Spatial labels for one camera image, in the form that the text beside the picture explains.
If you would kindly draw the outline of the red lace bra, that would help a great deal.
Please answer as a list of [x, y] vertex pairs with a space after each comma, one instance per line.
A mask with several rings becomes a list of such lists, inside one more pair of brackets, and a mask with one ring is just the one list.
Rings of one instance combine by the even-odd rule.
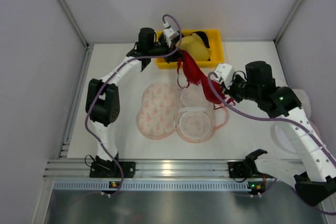
[[180, 73], [180, 68], [186, 77], [187, 80], [187, 88], [190, 84], [202, 86], [204, 96], [206, 100], [212, 104], [223, 104], [222, 101], [215, 95], [212, 91], [209, 83], [208, 77], [205, 73], [200, 69], [197, 65], [196, 61], [192, 58], [192, 56], [185, 50], [180, 50], [179, 53], [182, 55], [177, 60], [177, 74]]

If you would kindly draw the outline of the peach tulip print laundry bag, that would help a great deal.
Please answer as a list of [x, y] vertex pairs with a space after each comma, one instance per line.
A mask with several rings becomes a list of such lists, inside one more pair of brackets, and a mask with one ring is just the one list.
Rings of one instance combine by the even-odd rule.
[[136, 120], [147, 138], [160, 140], [176, 132], [187, 142], [202, 143], [227, 124], [229, 112], [223, 106], [213, 107], [201, 86], [180, 89], [158, 82], [145, 89]]

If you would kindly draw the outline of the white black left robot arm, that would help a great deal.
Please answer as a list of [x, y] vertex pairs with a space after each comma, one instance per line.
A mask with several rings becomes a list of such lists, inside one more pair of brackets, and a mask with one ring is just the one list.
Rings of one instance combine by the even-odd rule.
[[142, 72], [155, 58], [167, 58], [178, 50], [182, 39], [180, 29], [167, 26], [156, 39], [152, 28], [141, 28], [138, 41], [115, 69], [101, 79], [91, 79], [86, 98], [85, 128], [98, 144], [97, 156], [108, 161], [117, 161], [115, 140], [109, 135], [109, 127], [120, 113], [119, 87]]

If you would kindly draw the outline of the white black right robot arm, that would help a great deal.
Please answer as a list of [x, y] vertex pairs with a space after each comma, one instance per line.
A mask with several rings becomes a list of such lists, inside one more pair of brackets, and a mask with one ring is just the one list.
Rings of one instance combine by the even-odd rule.
[[231, 65], [223, 63], [215, 72], [224, 94], [236, 102], [253, 101], [268, 115], [267, 118], [245, 117], [274, 122], [304, 165], [304, 169], [298, 169], [258, 149], [245, 157], [246, 173], [249, 176], [267, 174], [283, 181], [309, 206], [316, 206], [335, 194], [335, 158], [311, 126], [294, 91], [276, 86], [271, 66], [264, 61], [248, 63], [241, 77]]

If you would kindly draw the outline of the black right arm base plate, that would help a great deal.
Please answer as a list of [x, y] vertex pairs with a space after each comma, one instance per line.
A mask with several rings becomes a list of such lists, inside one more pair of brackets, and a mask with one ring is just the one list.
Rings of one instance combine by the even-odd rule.
[[267, 178], [267, 176], [257, 170], [255, 161], [243, 160], [228, 162], [229, 177], [231, 179], [240, 179], [244, 182], [250, 178]]

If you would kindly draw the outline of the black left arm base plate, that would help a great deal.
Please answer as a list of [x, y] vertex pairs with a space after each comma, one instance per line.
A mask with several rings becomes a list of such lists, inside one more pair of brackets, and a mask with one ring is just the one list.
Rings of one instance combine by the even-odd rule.
[[[120, 162], [124, 178], [133, 178], [135, 175], [136, 162]], [[93, 162], [90, 169], [90, 178], [121, 178], [120, 168], [115, 162]]]

